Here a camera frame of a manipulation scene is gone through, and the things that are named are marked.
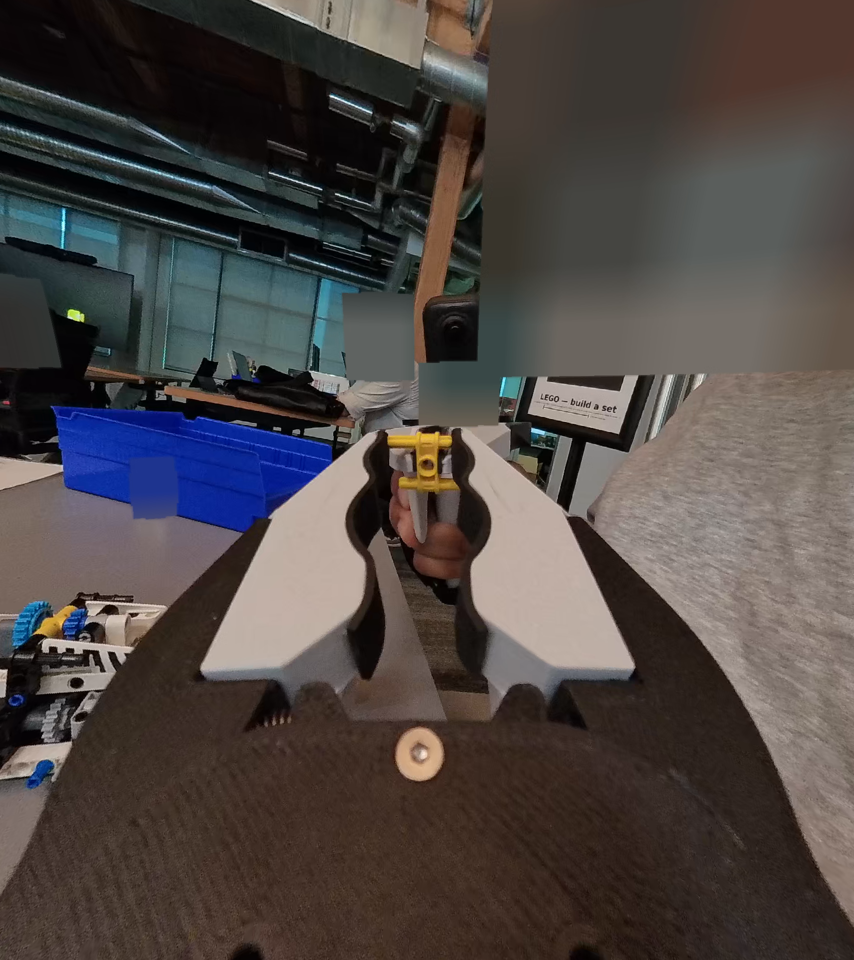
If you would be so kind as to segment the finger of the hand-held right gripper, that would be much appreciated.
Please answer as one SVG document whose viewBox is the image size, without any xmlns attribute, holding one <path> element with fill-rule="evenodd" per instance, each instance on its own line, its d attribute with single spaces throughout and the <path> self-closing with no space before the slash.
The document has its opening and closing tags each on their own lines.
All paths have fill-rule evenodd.
<svg viewBox="0 0 854 960">
<path fill-rule="evenodd" d="M 454 472 L 451 448 L 441 448 L 437 454 L 435 518 L 440 523 L 457 525 L 460 489 Z"/>
<path fill-rule="evenodd" d="M 419 480 L 418 458 L 412 448 L 394 450 L 394 527 L 406 546 L 421 546 L 429 533 L 429 495 L 401 481 Z"/>
</svg>

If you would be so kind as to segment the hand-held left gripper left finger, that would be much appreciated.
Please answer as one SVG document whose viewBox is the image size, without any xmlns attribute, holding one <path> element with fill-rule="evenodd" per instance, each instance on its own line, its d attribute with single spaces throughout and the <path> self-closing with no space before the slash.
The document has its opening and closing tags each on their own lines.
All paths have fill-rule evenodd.
<svg viewBox="0 0 854 960">
<path fill-rule="evenodd" d="M 366 436 L 271 516 L 200 666 L 207 681 L 271 680 L 293 698 L 370 679 L 385 644 L 371 544 L 385 433 Z"/>
</svg>

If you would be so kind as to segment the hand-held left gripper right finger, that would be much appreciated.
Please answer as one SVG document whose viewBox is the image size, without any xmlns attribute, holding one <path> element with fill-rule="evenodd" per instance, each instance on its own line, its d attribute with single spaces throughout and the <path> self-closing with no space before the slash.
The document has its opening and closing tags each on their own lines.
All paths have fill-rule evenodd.
<svg viewBox="0 0 854 960">
<path fill-rule="evenodd" d="M 565 681 L 626 681 L 635 670 L 568 516 L 475 431 L 455 428 L 457 524 L 469 551 L 455 628 L 464 666 L 489 695 Z"/>
</svg>

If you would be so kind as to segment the yellow lego connector piece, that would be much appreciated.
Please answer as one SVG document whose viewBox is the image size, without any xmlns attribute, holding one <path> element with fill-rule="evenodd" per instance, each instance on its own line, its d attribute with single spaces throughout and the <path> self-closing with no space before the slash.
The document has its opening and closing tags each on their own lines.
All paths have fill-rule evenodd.
<svg viewBox="0 0 854 960">
<path fill-rule="evenodd" d="M 451 493 L 456 481 L 444 473 L 443 455 L 453 449 L 454 439 L 439 431 L 389 434 L 386 438 L 391 468 L 401 474 L 398 488 L 419 494 Z"/>
</svg>

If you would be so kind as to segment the zebra striped lego plane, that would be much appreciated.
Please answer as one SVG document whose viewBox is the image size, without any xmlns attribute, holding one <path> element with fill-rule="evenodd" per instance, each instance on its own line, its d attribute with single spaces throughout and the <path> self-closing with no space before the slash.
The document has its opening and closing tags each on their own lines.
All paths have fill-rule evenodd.
<svg viewBox="0 0 854 960">
<path fill-rule="evenodd" d="M 53 783 L 104 690 L 167 607 L 80 592 L 0 613 L 0 782 Z"/>
</svg>

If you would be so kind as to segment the person's right hand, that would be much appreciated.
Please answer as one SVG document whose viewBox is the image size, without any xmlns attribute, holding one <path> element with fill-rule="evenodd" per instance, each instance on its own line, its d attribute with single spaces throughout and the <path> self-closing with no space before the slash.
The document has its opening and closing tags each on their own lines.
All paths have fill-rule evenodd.
<svg viewBox="0 0 854 960">
<path fill-rule="evenodd" d="M 460 579 L 469 543 L 455 523 L 440 520 L 435 505 L 428 502 L 428 528 L 420 541 L 415 533 L 409 492 L 394 486 L 389 502 L 389 521 L 402 545 L 412 550 L 412 565 L 425 578 L 451 584 Z"/>
</svg>

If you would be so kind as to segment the blue plastic bin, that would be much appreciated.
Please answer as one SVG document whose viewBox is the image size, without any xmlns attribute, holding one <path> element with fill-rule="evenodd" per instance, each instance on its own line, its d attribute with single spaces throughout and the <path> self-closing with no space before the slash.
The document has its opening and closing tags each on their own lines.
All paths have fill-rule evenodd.
<svg viewBox="0 0 854 960">
<path fill-rule="evenodd" d="M 67 488 L 243 532 L 333 462 L 324 443 L 173 412 L 55 406 Z"/>
</svg>

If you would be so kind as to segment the black bag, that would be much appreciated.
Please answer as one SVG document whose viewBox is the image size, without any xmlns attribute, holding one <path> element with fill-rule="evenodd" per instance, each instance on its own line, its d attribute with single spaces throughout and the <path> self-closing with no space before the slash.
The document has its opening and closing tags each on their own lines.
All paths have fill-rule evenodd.
<svg viewBox="0 0 854 960">
<path fill-rule="evenodd" d="M 223 390 L 245 402 L 255 402 L 328 419 L 348 416 L 344 405 L 334 393 L 326 393 L 313 385 L 308 371 L 283 373 L 271 366 L 258 366 L 251 379 L 231 378 L 222 384 Z"/>
</svg>

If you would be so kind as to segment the wooden edged desk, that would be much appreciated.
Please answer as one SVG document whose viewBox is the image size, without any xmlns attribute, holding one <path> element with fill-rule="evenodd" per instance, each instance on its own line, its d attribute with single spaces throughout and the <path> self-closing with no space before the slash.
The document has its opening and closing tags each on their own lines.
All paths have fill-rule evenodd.
<svg viewBox="0 0 854 960">
<path fill-rule="evenodd" d="M 227 418 L 234 421 L 259 423 L 267 419 L 276 422 L 276 428 L 284 434 L 303 433 L 307 429 L 331 427 L 337 430 L 353 430 L 355 422 L 348 416 L 326 417 L 320 414 L 309 414 L 303 411 L 270 406 L 268 404 L 237 399 L 223 392 L 212 392 L 193 388 L 168 385 L 164 388 L 164 395 L 168 398 L 200 404 L 204 407 L 213 407 L 217 411 L 225 411 Z"/>
</svg>

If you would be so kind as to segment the black monitor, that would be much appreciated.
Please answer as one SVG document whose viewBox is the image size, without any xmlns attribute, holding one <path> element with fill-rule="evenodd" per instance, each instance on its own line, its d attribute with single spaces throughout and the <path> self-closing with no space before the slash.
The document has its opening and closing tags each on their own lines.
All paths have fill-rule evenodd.
<svg viewBox="0 0 854 960">
<path fill-rule="evenodd" d="M 134 279 L 101 267 L 88 254 L 8 236 L 0 242 L 0 274 L 41 283 L 49 307 L 78 311 L 98 329 L 97 345 L 113 354 L 128 347 Z"/>
</svg>

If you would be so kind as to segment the wooden support post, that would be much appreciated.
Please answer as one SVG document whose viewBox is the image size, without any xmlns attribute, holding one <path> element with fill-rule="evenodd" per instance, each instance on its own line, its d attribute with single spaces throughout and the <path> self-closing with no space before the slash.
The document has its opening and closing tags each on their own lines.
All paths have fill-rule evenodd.
<svg viewBox="0 0 854 960">
<path fill-rule="evenodd" d="M 490 47 L 492 2 L 482 2 L 479 20 L 469 26 L 470 2 L 429 2 L 429 40 L 484 63 Z M 474 128 L 481 115 L 449 104 L 434 178 L 414 300 L 414 356 L 425 362 L 423 309 L 442 293 L 453 249 L 460 197 L 468 172 Z"/>
</svg>

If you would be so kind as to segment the silver air duct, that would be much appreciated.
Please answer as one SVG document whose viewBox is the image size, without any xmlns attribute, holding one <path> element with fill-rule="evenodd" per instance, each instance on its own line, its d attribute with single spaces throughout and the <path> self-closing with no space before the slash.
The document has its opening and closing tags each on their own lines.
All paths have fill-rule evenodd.
<svg viewBox="0 0 854 960">
<path fill-rule="evenodd" d="M 449 51 L 427 39 L 417 89 L 448 105 L 460 105 L 485 116 L 488 67 L 466 54 Z"/>
</svg>

